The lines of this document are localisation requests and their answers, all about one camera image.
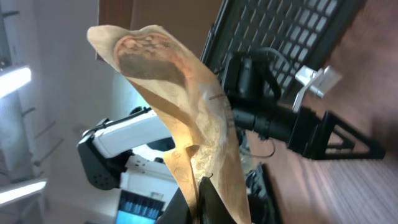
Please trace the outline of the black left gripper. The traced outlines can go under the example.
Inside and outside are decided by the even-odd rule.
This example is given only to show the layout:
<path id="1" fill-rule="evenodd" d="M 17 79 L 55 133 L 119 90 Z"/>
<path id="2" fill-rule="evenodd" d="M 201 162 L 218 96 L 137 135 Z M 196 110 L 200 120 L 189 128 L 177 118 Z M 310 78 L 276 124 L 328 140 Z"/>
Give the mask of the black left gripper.
<path id="1" fill-rule="evenodd" d="M 314 160 L 383 159 L 385 148 L 326 111 L 321 120 L 310 108 L 297 112 L 287 148 Z"/>

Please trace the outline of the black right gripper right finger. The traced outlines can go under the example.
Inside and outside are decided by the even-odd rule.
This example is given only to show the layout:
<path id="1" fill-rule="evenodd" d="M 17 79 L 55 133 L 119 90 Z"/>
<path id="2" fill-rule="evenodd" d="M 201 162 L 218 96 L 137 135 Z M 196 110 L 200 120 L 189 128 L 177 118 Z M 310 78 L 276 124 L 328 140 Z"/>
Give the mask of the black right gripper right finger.
<path id="1" fill-rule="evenodd" d="M 197 209 L 201 224 L 236 224 L 209 177 L 201 179 Z"/>

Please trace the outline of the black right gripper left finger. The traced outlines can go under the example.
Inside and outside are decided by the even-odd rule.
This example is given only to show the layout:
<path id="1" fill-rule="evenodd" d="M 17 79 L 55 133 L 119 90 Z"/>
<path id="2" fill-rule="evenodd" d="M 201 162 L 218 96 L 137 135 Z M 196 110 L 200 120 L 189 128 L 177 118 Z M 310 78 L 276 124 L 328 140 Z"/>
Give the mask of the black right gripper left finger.
<path id="1" fill-rule="evenodd" d="M 180 188 L 155 224 L 192 224 L 190 209 Z"/>

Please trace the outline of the white brown snack pouch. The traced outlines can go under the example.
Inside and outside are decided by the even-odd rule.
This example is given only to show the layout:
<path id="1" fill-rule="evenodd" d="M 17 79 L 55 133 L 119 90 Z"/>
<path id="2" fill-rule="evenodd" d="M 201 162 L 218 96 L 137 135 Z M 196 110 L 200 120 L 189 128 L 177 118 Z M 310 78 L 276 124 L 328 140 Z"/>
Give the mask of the white brown snack pouch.
<path id="1" fill-rule="evenodd" d="M 171 132 L 175 148 L 164 161 L 190 212 L 198 211 L 200 181 L 209 177 L 233 220 L 250 223 L 233 113 L 212 71 L 161 26 L 93 26 L 87 39 Z"/>

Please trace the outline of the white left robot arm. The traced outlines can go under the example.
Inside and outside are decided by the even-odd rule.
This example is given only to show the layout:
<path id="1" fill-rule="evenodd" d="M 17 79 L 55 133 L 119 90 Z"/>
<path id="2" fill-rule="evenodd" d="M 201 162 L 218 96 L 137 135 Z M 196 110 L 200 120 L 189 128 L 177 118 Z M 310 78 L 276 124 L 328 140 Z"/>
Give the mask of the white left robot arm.
<path id="1" fill-rule="evenodd" d="M 319 118 L 301 106 L 303 93 L 297 95 L 291 110 L 277 104 L 281 89 L 262 52 L 229 55 L 221 70 L 221 86 L 233 106 L 238 140 L 244 132 L 254 131 L 262 139 L 285 142 L 288 149 L 307 159 L 382 159 L 385 149 L 339 117 L 326 112 Z M 150 108 L 138 107 L 123 119 L 104 119 L 87 130 L 78 143 L 78 152 L 86 177 L 101 190 L 118 188 L 127 171 L 134 149 L 165 152 L 175 143 L 171 133 Z"/>

